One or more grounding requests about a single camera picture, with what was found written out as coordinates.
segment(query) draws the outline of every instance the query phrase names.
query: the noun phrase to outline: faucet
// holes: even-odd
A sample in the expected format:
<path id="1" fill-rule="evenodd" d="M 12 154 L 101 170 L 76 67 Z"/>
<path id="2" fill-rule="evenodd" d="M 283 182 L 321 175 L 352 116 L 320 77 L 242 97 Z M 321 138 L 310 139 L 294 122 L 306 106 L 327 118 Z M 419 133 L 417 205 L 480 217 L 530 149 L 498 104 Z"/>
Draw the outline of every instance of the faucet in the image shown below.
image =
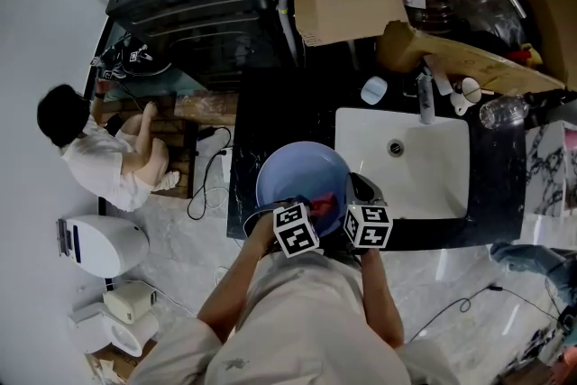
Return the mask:
<path id="1" fill-rule="evenodd" d="M 433 77 L 424 70 L 417 78 L 417 93 L 421 124 L 430 125 L 435 121 L 435 100 L 433 99 Z"/>

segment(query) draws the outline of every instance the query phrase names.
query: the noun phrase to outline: sink drain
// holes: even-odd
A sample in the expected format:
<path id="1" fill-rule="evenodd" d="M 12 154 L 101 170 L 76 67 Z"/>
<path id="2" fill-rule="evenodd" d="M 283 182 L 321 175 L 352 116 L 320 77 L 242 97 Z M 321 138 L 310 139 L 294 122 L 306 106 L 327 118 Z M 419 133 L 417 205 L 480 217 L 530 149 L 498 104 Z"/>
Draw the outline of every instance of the sink drain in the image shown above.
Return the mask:
<path id="1" fill-rule="evenodd" d="M 387 151 L 392 157 L 398 158 L 405 152 L 405 146 L 400 140 L 391 140 L 387 145 Z"/>

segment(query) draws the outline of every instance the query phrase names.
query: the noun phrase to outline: toilet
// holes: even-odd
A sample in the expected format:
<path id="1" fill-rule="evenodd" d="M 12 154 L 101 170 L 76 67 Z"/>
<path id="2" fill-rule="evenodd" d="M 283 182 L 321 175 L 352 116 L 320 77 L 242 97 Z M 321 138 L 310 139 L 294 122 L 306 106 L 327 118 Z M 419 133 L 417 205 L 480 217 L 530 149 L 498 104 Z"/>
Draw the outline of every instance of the toilet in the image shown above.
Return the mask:
<path id="1" fill-rule="evenodd" d="M 83 215 L 58 221 L 60 254 L 100 278 L 115 278 L 147 254 L 146 234 L 134 223 L 105 215 Z"/>
<path id="2" fill-rule="evenodd" d="M 104 303 L 94 303 L 72 313 L 69 328 L 72 341 L 82 353 L 94 353 L 113 344 L 138 358 L 144 345 L 159 331 L 159 322 L 149 311 L 127 325 L 112 316 Z"/>

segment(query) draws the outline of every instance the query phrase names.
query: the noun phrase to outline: white wall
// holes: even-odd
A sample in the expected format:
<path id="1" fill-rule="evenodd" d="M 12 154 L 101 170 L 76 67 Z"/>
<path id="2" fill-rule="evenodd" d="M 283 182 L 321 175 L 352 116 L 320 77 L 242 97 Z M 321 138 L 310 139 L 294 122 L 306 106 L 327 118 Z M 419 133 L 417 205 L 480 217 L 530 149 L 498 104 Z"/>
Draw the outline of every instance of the white wall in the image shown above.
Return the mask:
<path id="1" fill-rule="evenodd" d="M 46 91 L 82 91 L 105 23 L 97 0 L 0 0 L 0 382 L 91 383 L 68 338 L 83 284 L 101 280 L 59 259 L 55 221 L 96 212 L 36 125 Z"/>

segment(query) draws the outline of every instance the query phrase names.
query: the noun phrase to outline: hand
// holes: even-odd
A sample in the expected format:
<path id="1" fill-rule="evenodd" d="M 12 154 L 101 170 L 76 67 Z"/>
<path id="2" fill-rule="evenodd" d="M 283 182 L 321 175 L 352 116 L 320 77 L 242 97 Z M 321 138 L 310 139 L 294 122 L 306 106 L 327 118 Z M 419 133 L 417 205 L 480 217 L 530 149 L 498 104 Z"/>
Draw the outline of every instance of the hand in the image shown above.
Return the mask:
<path id="1" fill-rule="evenodd" d="M 111 80 L 103 80 L 101 78 L 98 78 L 96 80 L 96 92 L 105 94 L 113 88 L 114 84 L 115 82 Z"/>
<path id="2" fill-rule="evenodd" d="M 280 207 L 288 207 L 288 202 L 279 203 Z M 254 249 L 260 256 L 264 255 L 269 247 L 276 240 L 277 236 L 274 233 L 272 225 L 273 214 L 269 212 L 263 215 L 252 229 L 252 233 L 246 240 L 246 244 L 251 249 Z"/>
<path id="3" fill-rule="evenodd" d="M 157 116 L 158 113 L 159 113 L 159 108 L 156 106 L 156 103 L 154 103 L 153 101 L 149 101 L 146 104 L 146 107 L 144 108 L 144 111 L 142 113 L 142 117 L 145 119 L 152 120 L 152 119 L 154 119 L 154 117 Z"/>

